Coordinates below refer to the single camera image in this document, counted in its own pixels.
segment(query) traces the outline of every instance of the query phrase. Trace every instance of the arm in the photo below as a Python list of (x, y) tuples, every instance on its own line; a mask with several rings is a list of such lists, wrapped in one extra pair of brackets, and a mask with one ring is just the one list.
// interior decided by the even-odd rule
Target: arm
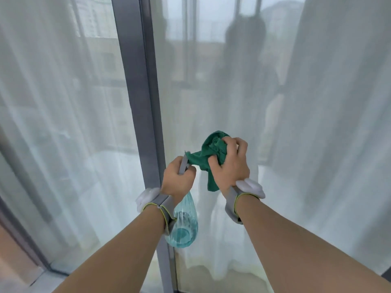
[[(249, 177), (247, 143), (229, 137), (224, 141), (227, 143), (225, 163), (220, 167), (214, 157), (209, 159), (223, 195), (237, 180)], [(276, 293), (391, 291), (385, 279), (282, 217), (256, 197), (240, 196), (235, 210)]]
[[(177, 157), (164, 171), (161, 192), (172, 195), (177, 205), (190, 191), (195, 167), (178, 175), (182, 157)], [(79, 266), (54, 293), (140, 292), (154, 251), (163, 235), (162, 212), (147, 206), (123, 231)]]

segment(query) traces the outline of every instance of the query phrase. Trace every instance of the rag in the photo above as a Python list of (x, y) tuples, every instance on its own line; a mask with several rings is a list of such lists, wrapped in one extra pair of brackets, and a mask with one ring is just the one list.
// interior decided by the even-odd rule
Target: rag
[(227, 156), (227, 144), (222, 138), (227, 136), (228, 134), (218, 130), (206, 138), (201, 146), (201, 151), (194, 153), (185, 152), (190, 164), (197, 165), (202, 171), (208, 172), (208, 191), (217, 191), (219, 189), (210, 170), (208, 158), (216, 155), (219, 165), (224, 163)]

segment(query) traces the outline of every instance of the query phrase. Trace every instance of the bottle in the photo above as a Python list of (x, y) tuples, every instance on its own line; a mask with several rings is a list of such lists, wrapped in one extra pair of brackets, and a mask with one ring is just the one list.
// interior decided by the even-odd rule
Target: bottle
[(193, 243), (198, 233), (197, 211), (190, 192), (174, 208), (174, 216), (177, 219), (166, 241), (175, 248), (186, 248)]

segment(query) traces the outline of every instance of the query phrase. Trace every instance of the right arm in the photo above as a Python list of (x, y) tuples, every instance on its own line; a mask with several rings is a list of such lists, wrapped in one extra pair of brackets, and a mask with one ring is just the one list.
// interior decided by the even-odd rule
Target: right arm
[[(237, 180), (249, 177), (247, 143), (223, 138), (227, 157), (209, 164), (216, 184), (227, 193)], [(276, 293), (391, 292), (391, 284), (315, 234), (287, 220), (252, 195), (241, 195), (235, 211)]]

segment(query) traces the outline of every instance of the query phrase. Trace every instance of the finger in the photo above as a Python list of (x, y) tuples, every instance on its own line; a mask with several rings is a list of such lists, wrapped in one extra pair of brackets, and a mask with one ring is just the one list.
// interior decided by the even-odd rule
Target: finger
[(187, 177), (191, 177), (194, 181), (194, 179), (196, 178), (196, 173), (197, 173), (196, 168), (193, 166), (190, 166), (183, 175), (187, 176)]
[(179, 167), (181, 166), (183, 156), (177, 156), (173, 161), (170, 162), (169, 166), (167, 168), (172, 169), (173, 171), (176, 171), (176, 173), (179, 172)]
[(208, 158), (208, 163), (209, 163), (209, 167), (210, 167), (210, 170), (212, 171), (212, 173), (217, 173), (218, 171), (221, 170), (221, 167), (219, 165), (219, 162), (217, 161), (216, 155), (210, 156)]
[(234, 138), (236, 140), (236, 143), (239, 145), (238, 147), (238, 156), (239, 157), (246, 157), (247, 147), (248, 144), (245, 140), (241, 138)]
[(222, 140), (227, 143), (227, 156), (235, 156), (237, 154), (236, 140), (231, 137), (224, 137)]

